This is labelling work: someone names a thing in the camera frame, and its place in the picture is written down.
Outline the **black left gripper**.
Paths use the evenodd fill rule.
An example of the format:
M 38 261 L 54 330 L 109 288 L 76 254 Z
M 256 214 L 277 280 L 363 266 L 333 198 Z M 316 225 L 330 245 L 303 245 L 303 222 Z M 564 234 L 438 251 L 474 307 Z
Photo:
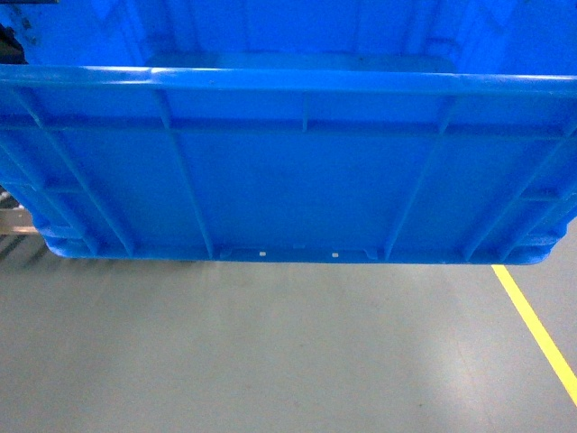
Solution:
M 23 65 L 25 54 L 23 46 L 15 39 L 14 30 L 11 27 L 0 25 L 0 63 L 10 65 Z

